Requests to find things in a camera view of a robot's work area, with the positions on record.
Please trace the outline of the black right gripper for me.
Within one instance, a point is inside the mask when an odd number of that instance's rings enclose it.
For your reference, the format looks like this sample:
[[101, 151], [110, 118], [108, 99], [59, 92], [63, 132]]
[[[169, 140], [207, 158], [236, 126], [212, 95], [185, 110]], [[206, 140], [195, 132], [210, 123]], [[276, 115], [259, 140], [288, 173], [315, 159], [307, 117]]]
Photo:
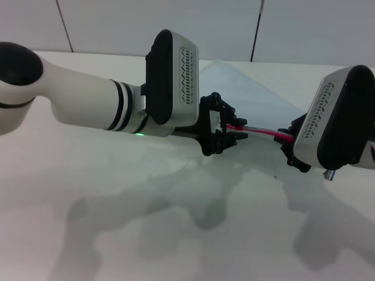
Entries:
[[274, 141], [281, 145], [281, 150], [287, 158], [287, 165], [296, 168], [302, 173], [307, 173], [311, 169], [311, 165], [300, 160], [296, 155], [296, 141], [305, 121], [306, 114], [293, 120], [288, 128], [279, 128], [278, 132], [291, 135], [293, 140], [274, 137]]

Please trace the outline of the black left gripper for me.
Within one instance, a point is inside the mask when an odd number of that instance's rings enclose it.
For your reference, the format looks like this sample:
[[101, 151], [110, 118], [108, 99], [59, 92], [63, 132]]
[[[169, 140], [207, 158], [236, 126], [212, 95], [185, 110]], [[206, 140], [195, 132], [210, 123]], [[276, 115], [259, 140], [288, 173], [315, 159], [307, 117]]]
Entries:
[[200, 99], [197, 122], [192, 126], [176, 127], [172, 136], [196, 140], [205, 156], [221, 154], [236, 146], [238, 141], [248, 138], [248, 133], [244, 132], [226, 132], [226, 129], [224, 132], [218, 129], [212, 132], [211, 111], [217, 113], [220, 125], [247, 125], [246, 119], [237, 117], [235, 108], [223, 101], [219, 93], [213, 92]]

